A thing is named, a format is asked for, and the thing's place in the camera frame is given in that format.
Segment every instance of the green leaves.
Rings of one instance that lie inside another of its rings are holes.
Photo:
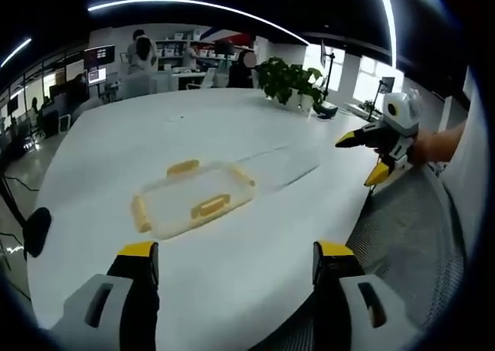
[[[281,104],[287,104],[292,95],[291,88],[298,94],[312,97],[315,105],[323,102],[323,93],[309,82],[311,77],[318,80],[322,73],[313,68],[304,70],[302,65],[287,65],[284,60],[272,57],[258,67],[258,82],[267,96],[277,97]]]

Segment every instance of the gray floor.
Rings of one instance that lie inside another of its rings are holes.
[[[63,137],[64,135],[57,135],[40,140],[39,144],[33,146],[20,160],[12,163],[5,175],[20,179],[31,189],[39,189]],[[15,180],[9,179],[8,184],[22,214],[29,216],[35,208],[37,192],[29,191]],[[1,198],[0,232],[11,233],[23,243],[21,228]],[[0,241],[3,246],[3,251],[0,250],[0,266],[9,280],[13,295],[17,297],[26,313],[34,319],[23,247],[14,237],[0,236]]]

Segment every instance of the plastic food container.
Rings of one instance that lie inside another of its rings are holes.
[[[254,186],[233,163],[179,163],[168,169],[165,179],[143,186],[134,196],[136,229],[151,231],[157,239],[176,237],[249,202]]]

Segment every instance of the white flower pot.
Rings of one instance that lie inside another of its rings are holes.
[[[307,94],[298,94],[297,90],[295,90],[294,88],[291,88],[291,90],[292,95],[288,99],[286,104],[281,104],[280,101],[278,101],[277,97],[273,98],[273,102],[281,109],[292,111],[293,113],[301,114],[305,117],[308,117],[312,109],[312,97],[308,96]]]

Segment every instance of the ceiling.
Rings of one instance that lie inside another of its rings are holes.
[[[32,42],[0,71],[0,87],[49,53],[87,39],[91,30],[149,22],[178,22],[233,29],[279,43],[297,39],[245,16],[197,5],[126,5],[90,14],[89,5],[115,0],[16,0],[0,4],[0,56],[7,56],[26,37]],[[352,53],[390,63],[387,19],[381,0],[201,0],[257,15],[303,36],[308,32],[338,36],[327,44],[345,45]],[[462,0],[446,0],[454,12]],[[466,58],[458,24],[448,23],[420,0],[391,0],[398,37],[398,68],[441,94],[458,90]]]

